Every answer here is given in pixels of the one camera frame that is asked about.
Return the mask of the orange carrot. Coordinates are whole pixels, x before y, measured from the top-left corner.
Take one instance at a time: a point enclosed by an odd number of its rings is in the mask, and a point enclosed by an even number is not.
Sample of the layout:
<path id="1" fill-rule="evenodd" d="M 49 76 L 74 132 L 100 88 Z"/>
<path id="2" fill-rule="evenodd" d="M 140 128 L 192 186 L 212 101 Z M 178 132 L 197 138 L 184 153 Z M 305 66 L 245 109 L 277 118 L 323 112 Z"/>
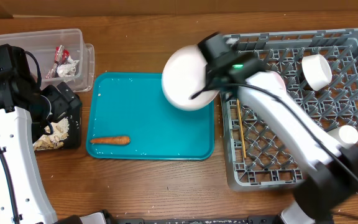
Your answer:
<path id="1" fill-rule="evenodd" d="M 113 136 L 113 137 L 95 138 L 92 139 L 90 143 L 125 146 L 131 143 L 131 139 L 129 136 Z"/>

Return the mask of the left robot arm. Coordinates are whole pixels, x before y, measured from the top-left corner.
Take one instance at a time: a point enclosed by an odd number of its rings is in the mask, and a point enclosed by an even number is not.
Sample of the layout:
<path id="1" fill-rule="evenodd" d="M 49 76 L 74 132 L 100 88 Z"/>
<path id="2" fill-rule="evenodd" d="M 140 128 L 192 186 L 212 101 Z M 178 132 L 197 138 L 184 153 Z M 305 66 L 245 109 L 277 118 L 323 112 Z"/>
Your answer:
<path id="1" fill-rule="evenodd" d="M 33 144 L 53 134 L 53 123 L 81 107 L 61 82 L 41 89 L 20 47 L 0 45 L 0 223 L 56 223 L 40 178 Z"/>

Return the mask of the white paper cup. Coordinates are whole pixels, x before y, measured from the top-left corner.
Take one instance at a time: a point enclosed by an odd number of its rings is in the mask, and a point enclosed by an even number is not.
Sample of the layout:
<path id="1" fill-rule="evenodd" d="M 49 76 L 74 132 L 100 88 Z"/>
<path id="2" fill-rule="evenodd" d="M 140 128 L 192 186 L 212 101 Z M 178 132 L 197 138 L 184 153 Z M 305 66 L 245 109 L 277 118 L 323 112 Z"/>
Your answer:
<path id="1" fill-rule="evenodd" d="M 344 125 L 328 131 L 328 134 L 339 141 L 339 143 L 349 149 L 358 142 L 358 131 L 355 127 Z"/>

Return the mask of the wooden chopstick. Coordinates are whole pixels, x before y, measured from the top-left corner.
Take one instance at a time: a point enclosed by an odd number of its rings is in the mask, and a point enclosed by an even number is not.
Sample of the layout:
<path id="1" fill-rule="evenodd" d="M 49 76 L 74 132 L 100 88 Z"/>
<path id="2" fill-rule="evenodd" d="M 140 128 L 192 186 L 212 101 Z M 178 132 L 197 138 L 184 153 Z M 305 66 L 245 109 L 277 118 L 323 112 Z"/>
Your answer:
<path id="1" fill-rule="evenodd" d="M 247 154 L 246 154 L 245 139 L 244 139 L 244 128 L 243 128 L 243 123 L 242 123 L 242 110 L 241 110 L 242 107 L 241 107 L 239 99 L 236 100 L 236 106 L 237 106 L 237 117 L 238 117 L 238 121 L 239 121 L 242 156 L 245 160 L 247 158 Z"/>

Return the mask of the aluminium foil ball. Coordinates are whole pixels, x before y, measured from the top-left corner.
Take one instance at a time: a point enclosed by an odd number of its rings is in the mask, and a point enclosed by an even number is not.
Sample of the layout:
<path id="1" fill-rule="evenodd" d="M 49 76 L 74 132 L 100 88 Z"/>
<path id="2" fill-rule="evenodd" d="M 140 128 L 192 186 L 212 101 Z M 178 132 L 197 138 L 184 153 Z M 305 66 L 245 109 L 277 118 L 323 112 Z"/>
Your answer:
<path id="1" fill-rule="evenodd" d="M 70 77 L 74 76 L 76 72 L 76 66 L 78 65 L 78 60 L 73 60 L 70 57 L 67 58 L 64 64 L 61 64 L 57 68 L 57 75 L 59 77 Z"/>

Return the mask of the red snack wrapper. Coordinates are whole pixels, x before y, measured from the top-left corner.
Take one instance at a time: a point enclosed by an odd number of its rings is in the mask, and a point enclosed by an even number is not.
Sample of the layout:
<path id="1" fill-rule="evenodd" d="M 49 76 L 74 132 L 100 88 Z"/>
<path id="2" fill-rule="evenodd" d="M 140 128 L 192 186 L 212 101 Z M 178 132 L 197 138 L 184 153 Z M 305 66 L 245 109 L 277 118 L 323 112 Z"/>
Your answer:
<path id="1" fill-rule="evenodd" d="M 69 56 L 69 51 L 67 51 L 63 45 L 56 47 L 53 65 L 52 68 L 48 71 L 46 78 L 54 78 L 57 74 L 57 68 L 61 64 L 65 63 Z"/>

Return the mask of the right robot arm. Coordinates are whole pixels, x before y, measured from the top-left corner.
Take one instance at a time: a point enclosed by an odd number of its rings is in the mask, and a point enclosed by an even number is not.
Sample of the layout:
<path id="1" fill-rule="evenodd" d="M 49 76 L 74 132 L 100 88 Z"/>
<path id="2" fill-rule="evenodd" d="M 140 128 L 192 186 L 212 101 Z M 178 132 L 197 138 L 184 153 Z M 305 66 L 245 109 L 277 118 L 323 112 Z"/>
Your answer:
<path id="1" fill-rule="evenodd" d="M 358 147 L 344 147 L 288 95 L 281 76 L 252 52 L 240 53 L 219 33 L 198 43 L 206 59 L 203 91 L 230 91 L 289 149 L 307 178 L 276 223 L 332 223 L 332 210 L 358 192 Z"/>

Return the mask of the pink bowl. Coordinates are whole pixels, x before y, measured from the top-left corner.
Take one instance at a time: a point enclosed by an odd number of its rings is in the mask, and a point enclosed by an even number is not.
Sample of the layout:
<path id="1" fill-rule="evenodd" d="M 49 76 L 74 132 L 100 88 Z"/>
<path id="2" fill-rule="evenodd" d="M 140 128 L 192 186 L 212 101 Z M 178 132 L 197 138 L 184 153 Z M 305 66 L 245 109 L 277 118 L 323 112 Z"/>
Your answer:
<path id="1" fill-rule="evenodd" d="M 282 79 L 282 77 L 277 73 L 277 72 L 273 72 L 271 71 L 272 76 L 274 77 L 275 81 L 277 82 L 278 86 L 280 87 L 280 89 L 282 89 L 283 91 L 286 90 L 286 86 L 285 86 L 285 82 Z"/>

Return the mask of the white round plate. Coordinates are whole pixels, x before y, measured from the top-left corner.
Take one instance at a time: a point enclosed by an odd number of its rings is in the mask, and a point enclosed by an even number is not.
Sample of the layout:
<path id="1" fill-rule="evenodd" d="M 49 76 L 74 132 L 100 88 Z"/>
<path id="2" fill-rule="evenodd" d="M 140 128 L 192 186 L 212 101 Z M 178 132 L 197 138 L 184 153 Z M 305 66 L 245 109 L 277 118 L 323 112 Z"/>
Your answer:
<path id="1" fill-rule="evenodd" d="M 196 45 L 182 47 L 168 59 L 162 72 L 162 90 L 174 107 L 185 111 L 199 110 L 218 95 L 217 90 L 210 90 L 191 99 L 206 85 L 206 64 Z"/>

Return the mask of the white bowl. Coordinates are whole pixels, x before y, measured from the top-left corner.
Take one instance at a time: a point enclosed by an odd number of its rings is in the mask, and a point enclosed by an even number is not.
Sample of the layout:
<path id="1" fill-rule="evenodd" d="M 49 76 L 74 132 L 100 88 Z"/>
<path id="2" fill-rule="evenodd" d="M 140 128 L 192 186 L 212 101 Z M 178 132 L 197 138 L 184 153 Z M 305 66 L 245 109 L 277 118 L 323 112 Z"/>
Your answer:
<path id="1" fill-rule="evenodd" d="M 331 83 L 333 77 L 331 67 L 322 55 L 303 57 L 301 67 L 307 83 L 314 91 L 318 91 Z"/>

